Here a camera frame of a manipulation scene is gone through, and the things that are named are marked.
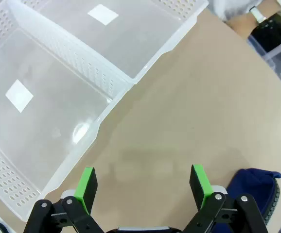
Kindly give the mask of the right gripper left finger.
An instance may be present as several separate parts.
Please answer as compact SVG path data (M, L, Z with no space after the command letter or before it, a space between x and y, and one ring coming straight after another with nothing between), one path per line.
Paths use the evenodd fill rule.
M73 227L77 233L102 233L91 216L98 183L95 168L86 167L74 194L56 203L38 200L26 223L25 233L60 233Z

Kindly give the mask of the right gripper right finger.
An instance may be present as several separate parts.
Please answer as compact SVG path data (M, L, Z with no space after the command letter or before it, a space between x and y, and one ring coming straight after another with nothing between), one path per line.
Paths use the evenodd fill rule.
M215 192L201 165L192 165L189 184L198 212L184 233L211 233L217 224L227 225L232 233L268 232L252 195L244 193L233 199Z

